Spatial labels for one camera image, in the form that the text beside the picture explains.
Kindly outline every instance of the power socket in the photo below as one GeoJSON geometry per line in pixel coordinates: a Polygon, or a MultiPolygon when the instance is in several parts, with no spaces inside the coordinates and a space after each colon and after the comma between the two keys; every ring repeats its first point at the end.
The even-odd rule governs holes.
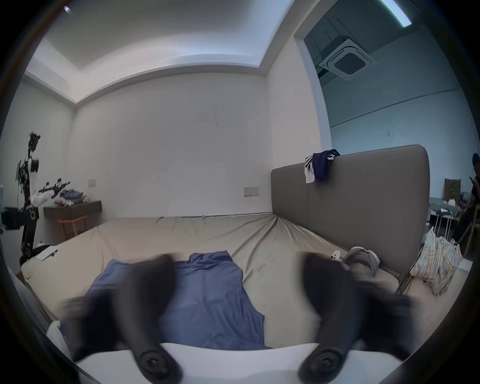
{"type": "Polygon", "coordinates": [[[243,188],[243,196],[258,196],[258,187],[243,188]]]}

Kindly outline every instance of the gray upholstered headboard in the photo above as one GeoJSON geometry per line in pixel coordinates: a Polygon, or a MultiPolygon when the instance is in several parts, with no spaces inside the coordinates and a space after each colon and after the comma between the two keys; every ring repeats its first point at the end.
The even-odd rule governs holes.
{"type": "Polygon", "coordinates": [[[328,174],[306,184],[303,164],[274,169],[273,212],[342,248],[371,249],[401,281],[417,258],[429,207],[425,148],[337,156],[328,174]]]}

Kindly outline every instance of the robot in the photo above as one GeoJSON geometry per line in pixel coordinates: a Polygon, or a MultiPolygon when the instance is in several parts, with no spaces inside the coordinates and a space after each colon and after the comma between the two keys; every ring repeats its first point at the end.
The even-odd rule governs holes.
{"type": "Polygon", "coordinates": [[[70,184],[70,182],[62,183],[61,179],[58,179],[52,186],[46,183],[42,189],[36,189],[39,161],[32,158],[32,153],[36,150],[39,139],[40,135],[33,132],[30,133],[27,157],[23,162],[20,160],[17,165],[15,181],[22,187],[25,199],[23,207],[20,209],[18,207],[5,207],[4,212],[1,213],[1,221],[6,230],[24,227],[20,265],[45,249],[45,246],[33,248],[36,222],[38,220],[38,207],[45,201],[53,199],[63,188],[70,184]]]}

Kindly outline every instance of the plaid blanket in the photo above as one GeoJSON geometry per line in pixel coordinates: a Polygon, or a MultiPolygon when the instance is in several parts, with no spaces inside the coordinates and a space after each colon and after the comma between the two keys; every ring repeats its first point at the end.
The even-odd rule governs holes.
{"type": "Polygon", "coordinates": [[[425,243],[410,274],[422,279],[437,296],[448,289],[453,272],[461,261],[460,247],[454,245],[453,240],[436,237],[432,228],[425,235],[425,243]]]}

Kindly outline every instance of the table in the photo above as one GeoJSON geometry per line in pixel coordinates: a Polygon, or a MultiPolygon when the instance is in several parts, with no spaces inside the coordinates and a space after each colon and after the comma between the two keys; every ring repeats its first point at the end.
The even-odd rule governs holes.
{"type": "Polygon", "coordinates": [[[436,197],[430,197],[430,215],[437,216],[435,221],[435,226],[433,231],[440,231],[440,226],[442,225],[442,219],[445,217],[447,219],[447,228],[445,230],[445,238],[448,240],[448,235],[450,234],[450,228],[452,227],[452,221],[458,221],[458,217],[462,209],[458,205],[449,205],[444,203],[442,199],[436,197]],[[441,212],[441,209],[447,209],[450,211],[451,215],[448,213],[441,212]]]}
{"type": "Polygon", "coordinates": [[[82,216],[92,215],[100,212],[102,212],[102,202],[100,200],[64,207],[43,207],[43,215],[45,218],[55,220],[74,220],[82,216]]]}

